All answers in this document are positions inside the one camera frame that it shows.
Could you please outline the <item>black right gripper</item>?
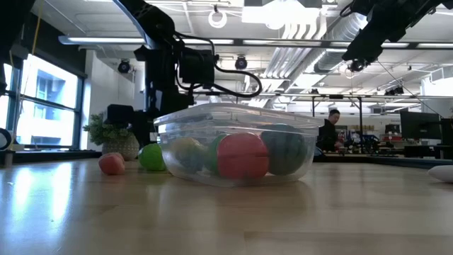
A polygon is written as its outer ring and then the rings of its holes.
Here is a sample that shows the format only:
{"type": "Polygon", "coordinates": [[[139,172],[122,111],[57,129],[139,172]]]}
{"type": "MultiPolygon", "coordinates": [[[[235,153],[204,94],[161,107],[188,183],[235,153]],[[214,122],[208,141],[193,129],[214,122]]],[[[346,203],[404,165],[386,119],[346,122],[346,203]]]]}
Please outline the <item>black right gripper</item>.
{"type": "Polygon", "coordinates": [[[383,51],[384,38],[402,38],[406,34],[410,10],[410,1],[375,1],[367,17],[367,26],[348,45],[342,59],[375,61],[383,51]]]}

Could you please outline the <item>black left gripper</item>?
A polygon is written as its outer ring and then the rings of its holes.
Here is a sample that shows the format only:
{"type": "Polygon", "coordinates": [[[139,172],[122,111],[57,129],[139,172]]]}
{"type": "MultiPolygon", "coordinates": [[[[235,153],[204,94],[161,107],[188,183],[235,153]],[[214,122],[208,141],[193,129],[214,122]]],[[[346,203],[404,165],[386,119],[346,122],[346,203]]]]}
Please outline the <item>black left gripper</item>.
{"type": "Polygon", "coordinates": [[[107,124],[131,124],[139,146],[155,143],[150,138],[155,118],[188,108],[193,96],[180,93],[176,85],[176,71],[172,52],[168,49],[150,50],[141,46],[134,51],[137,60],[145,63],[144,109],[110,104],[105,111],[107,124]]]}

